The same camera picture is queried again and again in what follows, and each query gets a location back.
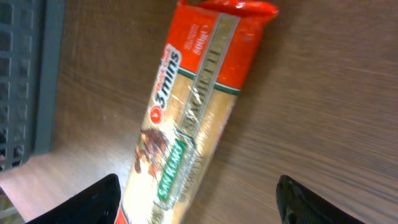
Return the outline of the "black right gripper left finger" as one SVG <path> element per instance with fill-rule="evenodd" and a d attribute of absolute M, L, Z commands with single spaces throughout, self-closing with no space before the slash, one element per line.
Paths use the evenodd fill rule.
<path fill-rule="evenodd" d="M 113 224 L 120 199 L 119 178 L 109 174 L 27 224 Z"/>

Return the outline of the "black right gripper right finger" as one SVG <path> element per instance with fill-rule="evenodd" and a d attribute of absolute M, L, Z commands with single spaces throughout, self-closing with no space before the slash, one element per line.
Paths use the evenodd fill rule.
<path fill-rule="evenodd" d="M 287 175 L 279 178 L 276 202 L 282 224 L 364 224 Z"/>

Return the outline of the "orange spaghetti packet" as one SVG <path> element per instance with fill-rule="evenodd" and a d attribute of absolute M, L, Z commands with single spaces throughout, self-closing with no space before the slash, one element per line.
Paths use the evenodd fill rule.
<path fill-rule="evenodd" d="M 179 1 L 116 223 L 181 223 L 263 36 L 265 1 Z"/>

